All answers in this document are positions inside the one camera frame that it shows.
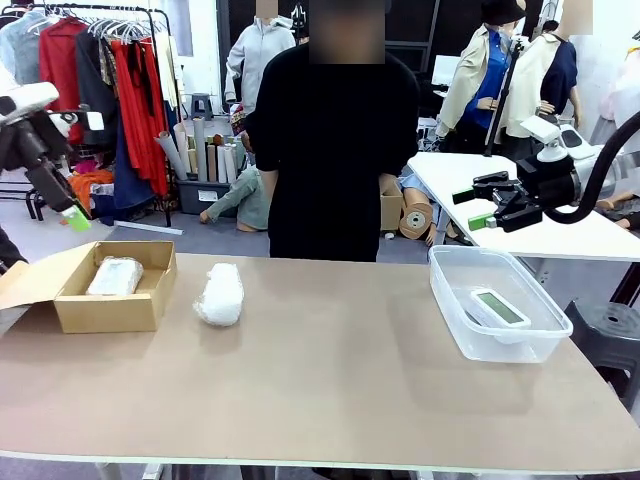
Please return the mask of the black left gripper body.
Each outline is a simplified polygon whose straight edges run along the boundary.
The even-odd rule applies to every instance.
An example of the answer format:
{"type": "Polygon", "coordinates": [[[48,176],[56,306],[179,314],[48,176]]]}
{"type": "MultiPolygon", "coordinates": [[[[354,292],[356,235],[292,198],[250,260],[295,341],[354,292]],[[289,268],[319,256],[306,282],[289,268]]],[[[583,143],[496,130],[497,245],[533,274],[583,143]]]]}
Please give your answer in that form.
{"type": "Polygon", "coordinates": [[[42,160],[55,162],[68,154],[67,138],[48,112],[36,112],[1,127],[1,170],[32,170],[42,160]]]}

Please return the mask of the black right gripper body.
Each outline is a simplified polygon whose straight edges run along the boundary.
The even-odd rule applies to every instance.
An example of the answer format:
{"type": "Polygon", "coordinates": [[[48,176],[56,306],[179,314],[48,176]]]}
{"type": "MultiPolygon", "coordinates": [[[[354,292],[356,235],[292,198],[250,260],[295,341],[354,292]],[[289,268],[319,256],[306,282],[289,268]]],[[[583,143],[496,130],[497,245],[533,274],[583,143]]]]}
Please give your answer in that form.
{"type": "Polygon", "coordinates": [[[522,197],[541,208],[558,208],[574,203],[579,196],[574,160],[540,161],[536,155],[517,161],[517,178],[522,197]]]}

